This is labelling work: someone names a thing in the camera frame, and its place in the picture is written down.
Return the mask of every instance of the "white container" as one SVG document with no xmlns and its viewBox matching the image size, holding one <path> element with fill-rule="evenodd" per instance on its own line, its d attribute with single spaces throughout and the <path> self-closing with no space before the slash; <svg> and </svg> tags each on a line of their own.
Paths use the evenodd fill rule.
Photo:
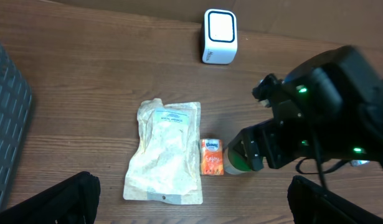
<svg viewBox="0 0 383 224">
<path fill-rule="evenodd" d="M 209 9 L 201 27 L 202 61 L 230 64 L 237 53 L 237 20 L 233 12 Z"/>
</svg>

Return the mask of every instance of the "brown wall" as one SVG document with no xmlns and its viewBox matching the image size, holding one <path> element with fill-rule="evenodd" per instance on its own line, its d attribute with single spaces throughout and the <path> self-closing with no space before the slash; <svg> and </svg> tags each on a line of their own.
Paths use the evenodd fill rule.
<svg viewBox="0 0 383 224">
<path fill-rule="evenodd" d="M 74 6 L 202 22 L 228 9 L 238 28 L 383 49 L 383 0 L 53 0 Z"/>
</svg>

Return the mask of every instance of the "plastic bag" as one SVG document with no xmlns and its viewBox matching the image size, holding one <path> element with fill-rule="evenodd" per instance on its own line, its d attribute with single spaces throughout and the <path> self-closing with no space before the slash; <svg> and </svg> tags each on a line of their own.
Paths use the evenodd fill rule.
<svg viewBox="0 0 383 224">
<path fill-rule="evenodd" d="M 141 103 L 139 148 L 130 160 L 123 198 L 189 205 L 202 203 L 199 175 L 199 102 Z"/>
</svg>

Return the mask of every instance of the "black object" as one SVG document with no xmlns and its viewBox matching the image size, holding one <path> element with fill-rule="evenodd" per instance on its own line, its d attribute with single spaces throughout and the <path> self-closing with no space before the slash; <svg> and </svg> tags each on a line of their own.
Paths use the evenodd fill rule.
<svg viewBox="0 0 383 224">
<path fill-rule="evenodd" d="M 351 46 L 319 54 L 285 78 L 269 74 L 252 94 L 273 119 L 241 130 L 229 143 L 255 171 L 298 157 L 379 161 L 383 167 L 383 80 Z"/>
<path fill-rule="evenodd" d="M 9 199 L 32 102 L 31 88 L 0 45 L 0 211 Z"/>
<path fill-rule="evenodd" d="M 288 203 L 296 224 L 383 223 L 383 219 L 298 175 L 288 188 Z"/>
<path fill-rule="evenodd" d="M 0 223 L 94 223 L 100 180 L 81 172 L 0 213 Z"/>
</svg>

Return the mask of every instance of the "tabletop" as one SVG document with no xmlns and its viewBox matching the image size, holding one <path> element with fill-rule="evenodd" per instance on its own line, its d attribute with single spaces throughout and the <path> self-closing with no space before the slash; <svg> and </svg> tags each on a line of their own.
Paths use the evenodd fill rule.
<svg viewBox="0 0 383 224">
<path fill-rule="evenodd" d="M 138 147 L 144 100 L 201 102 L 201 137 L 226 145 L 272 117 L 251 95 L 269 73 L 284 77 L 339 44 L 239 31 L 227 66 L 201 63 L 200 24 L 48 1 L 0 1 L 0 42 L 29 82 L 35 112 L 9 207 L 86 170 L 102 192 L 96 223 L 292 223 L 286 191 L 296 161 L 244 175 L 202 176 L 202 205 L 122 197 Z M 383 50 L 360 48 L 383 77 Z M 314 171 L 313 162 L 304 169 Z M 306 176 L 318 182 L 315 175 Z M 383 218 L 378 163 L 326 175 L 334 193 Z"/>
</svg>

